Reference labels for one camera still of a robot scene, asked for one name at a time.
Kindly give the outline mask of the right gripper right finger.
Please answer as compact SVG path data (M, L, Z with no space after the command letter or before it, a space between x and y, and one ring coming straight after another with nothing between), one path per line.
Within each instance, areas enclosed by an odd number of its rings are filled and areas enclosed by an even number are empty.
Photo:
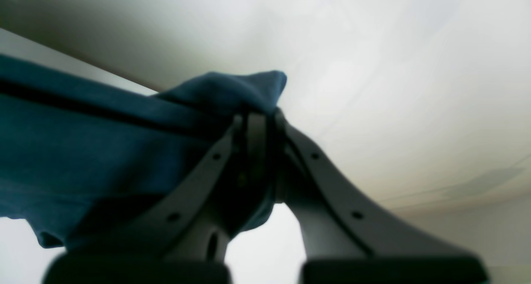
M277 201L300 224L301 284L488 284L480 258L397 218L356 188L281 110Z

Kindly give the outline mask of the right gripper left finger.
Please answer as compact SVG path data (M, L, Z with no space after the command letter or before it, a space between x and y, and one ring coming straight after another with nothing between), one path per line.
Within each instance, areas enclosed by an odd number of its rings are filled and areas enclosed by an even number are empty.
M167 197L55 260L46 284L229 284L227 244L268 195L267 118L228 132Z

